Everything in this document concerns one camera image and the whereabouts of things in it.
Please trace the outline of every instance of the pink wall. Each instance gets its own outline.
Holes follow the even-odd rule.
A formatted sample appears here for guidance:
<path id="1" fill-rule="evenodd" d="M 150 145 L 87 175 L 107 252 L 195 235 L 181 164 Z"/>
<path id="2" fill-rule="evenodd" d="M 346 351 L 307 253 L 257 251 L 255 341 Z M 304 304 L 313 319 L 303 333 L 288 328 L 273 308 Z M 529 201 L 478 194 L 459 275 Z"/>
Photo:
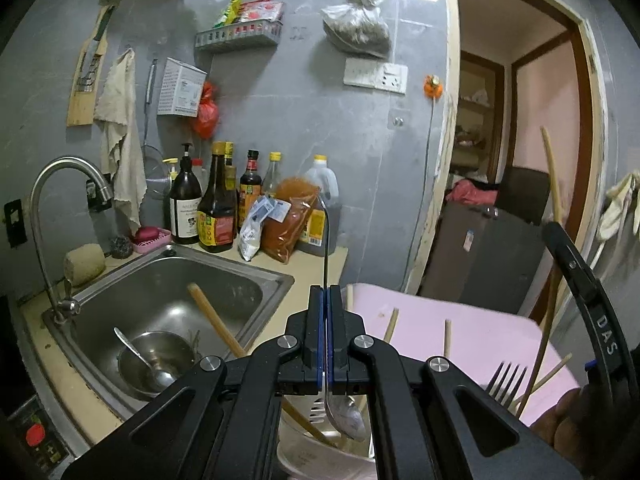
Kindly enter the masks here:
<path id="1" fill-rule="evenodd" d="M 549 132 L 566 218 L 574 193 L 580 137 L 578 79 L 567 42 L 518 70 L 514 166 L 548 171 L 540 126 Z"/>

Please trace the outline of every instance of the yellow label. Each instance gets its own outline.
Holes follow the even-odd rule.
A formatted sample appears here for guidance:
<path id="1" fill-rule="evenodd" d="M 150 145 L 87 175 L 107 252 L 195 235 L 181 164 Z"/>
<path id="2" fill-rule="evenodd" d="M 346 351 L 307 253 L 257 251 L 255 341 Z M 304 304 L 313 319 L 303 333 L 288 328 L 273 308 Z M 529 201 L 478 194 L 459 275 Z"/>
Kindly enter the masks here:
<path id="1" fill-rule="evenodd" d="M 234 241 L 234 218 L 212 218 L 198 211 L 198 238 L 206 246 L 226 245 Z"/>
<path id="2" fill-rule="evenodd" d="M 240 184 L 240 202 L 238 204 L 238 225 L 242 226 L 244 219 L 246 218 L 249 209 L 254 204 L 258 197 L 262 186 L 248 186 L 247 184 Z"/>
<path id="3" fill-rule="evenodd" d="M 322 247 L 322 235 L 324 234 L 324 211 L 314 209 L 309 220 L 306 221 L 305 229 L 300 235 L 300 241 Z"/>

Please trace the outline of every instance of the sink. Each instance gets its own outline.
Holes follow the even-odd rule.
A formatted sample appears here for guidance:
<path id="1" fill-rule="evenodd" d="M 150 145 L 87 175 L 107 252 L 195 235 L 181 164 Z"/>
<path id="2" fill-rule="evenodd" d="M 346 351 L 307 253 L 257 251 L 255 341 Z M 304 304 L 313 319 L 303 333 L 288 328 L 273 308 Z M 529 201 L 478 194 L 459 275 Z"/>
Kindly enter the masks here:
<path id="1" fill-rule="evenodd" d="M 124 348 L 117 326 L 132 340 L 155 330 L 184 338 L 197 357 L 233 358 L 187 292 L 197 283 L 239 343 L 249 347 L 287 291 L 292 276 L 232 262 L 179 245 L 167 245 L 115 269 L 74 295 L 81 311 L 62 326 L 52 309 L 44 322 L 70 364 L 121 418 L 149 400 L 118 373 Z"/>

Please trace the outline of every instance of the white cloth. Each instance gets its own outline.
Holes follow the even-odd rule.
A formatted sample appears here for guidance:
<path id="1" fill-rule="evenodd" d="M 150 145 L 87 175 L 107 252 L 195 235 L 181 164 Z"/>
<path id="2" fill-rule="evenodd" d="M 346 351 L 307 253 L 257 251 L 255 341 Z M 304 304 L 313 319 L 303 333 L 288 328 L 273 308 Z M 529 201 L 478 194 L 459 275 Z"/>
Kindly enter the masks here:
<path id="1" fill-rule="evenodd" d="M 631 200 L 631 194 L 640 187 L 640 171 L 635 170 L 625 176 L 619 183 L 607 191 L 607 198 L 611 200 L 609 207 L 600 217 L 598 224 L 597 238 L 600 242 L 606 242 L 620 229 L 620 224 L 624 222 L 623 209 L 625 198 Z M 640 226 L 640 200 L 636 200 L 636 212 L 634 215 L 634 234 L 638 234 Z"/>
<path id="2" fill-rule="evenodd" d="M 100 149 L 102 172 L 111 174 L 114 205 L 127 216 L 133 233 L 140 227 L 140 204 L 146 192 L 136 125 L 135 58 L 129 48 L 115 61 L 94 112 L 104 133 Z"/>

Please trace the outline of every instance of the pink cloth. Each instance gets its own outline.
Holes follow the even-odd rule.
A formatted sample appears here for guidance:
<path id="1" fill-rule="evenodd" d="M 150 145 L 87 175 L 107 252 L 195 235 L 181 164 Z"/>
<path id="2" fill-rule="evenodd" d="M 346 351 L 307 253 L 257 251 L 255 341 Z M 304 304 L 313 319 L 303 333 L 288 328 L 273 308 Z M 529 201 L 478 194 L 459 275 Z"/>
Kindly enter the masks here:
<path id="1" fill-rule="evenodd" d="M 420 361 L 442 355 L 444 321 L 450 319 L 451 361 L 481 386 L 489 383 L 502 361 L 526 366 L 529 371 L 517 396 L 524 393 L 542 337 L 532 320 L 461 303 L 409 296 L 365 283 L 353 285 L 351 310 L 362 316 L 367 334 L 382 339 L 394 307 L 400 313 L 391 344 L 400 355 Z M 549 345 L 538 377 L 542 378 L 560 360 Z M 530 426 L 565 392 L 576 387 L 577 381 L 564 367 L 532 394 L 520 420 Z"/>
<path id="2" fill-rule="evenodd" d="M 447 202 L 460 202 L 467 205 L 493 205 L 497 196 L 497 191 L 482 191 L 474 186 L 470 180 L 464 178 L 458 181 L 447 195 Z"/>

